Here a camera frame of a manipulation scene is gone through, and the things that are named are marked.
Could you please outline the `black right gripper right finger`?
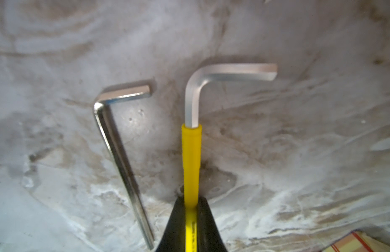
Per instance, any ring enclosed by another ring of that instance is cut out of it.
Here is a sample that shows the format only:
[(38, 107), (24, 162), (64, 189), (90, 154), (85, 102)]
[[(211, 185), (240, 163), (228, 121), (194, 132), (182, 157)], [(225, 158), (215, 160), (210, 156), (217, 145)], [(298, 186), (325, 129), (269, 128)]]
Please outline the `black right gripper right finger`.
[(227, 252), (207, 199), (202, 196), (197, 206), (197, 251)]

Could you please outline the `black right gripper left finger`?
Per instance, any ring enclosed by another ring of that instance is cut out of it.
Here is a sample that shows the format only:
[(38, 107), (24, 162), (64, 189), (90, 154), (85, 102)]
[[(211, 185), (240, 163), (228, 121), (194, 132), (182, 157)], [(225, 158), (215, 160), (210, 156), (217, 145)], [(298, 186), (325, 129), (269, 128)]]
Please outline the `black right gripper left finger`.
[(178, 197), (156, 252), (185, 252), (185, 205)]

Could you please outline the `yellow sleeved hex key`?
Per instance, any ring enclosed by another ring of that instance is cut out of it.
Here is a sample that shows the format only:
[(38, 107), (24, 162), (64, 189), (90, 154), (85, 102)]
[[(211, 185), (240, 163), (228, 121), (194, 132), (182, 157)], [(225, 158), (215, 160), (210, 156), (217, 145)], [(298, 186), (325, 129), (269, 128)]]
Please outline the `yellow sleeved hex key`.
[(202, 88), (214, 81), (273, 81), (277, 64), (214, 64), (198, 69), (185, 88), (182, 125), (182, 164), (185, 205), (185, 251), (197, 251), (197, 211), (201, 165), (202, 126), (199, 104)]

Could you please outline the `playing card box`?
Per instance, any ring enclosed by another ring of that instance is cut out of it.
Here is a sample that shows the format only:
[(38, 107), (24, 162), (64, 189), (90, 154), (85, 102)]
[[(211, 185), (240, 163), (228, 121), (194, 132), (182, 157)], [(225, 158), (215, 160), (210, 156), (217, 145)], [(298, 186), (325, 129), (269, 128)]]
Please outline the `playing card box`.
[(390, 252), (390, 246), (364, 232), (351, 232), (323, 249), (322, 252)]

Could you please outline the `bare silver hex key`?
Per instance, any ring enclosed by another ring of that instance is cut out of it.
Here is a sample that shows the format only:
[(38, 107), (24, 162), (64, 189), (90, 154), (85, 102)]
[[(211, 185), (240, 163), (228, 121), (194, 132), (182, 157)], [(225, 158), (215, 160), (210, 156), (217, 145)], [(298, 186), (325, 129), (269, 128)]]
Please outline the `bare silver hex key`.
[(155, 239), (140, 199), (140, 191), (133, 170), (114, 121), (111, 105), (117, 102), (143, 99), (151, 95), (152, 91), (149, 84), (141, 82), (119, 84), (104, 89), (96, 97), (93, 105), (97, 127), (113, 160), (113, 164), (120, 174), (142, 237), (150, 251), (154, 249)]

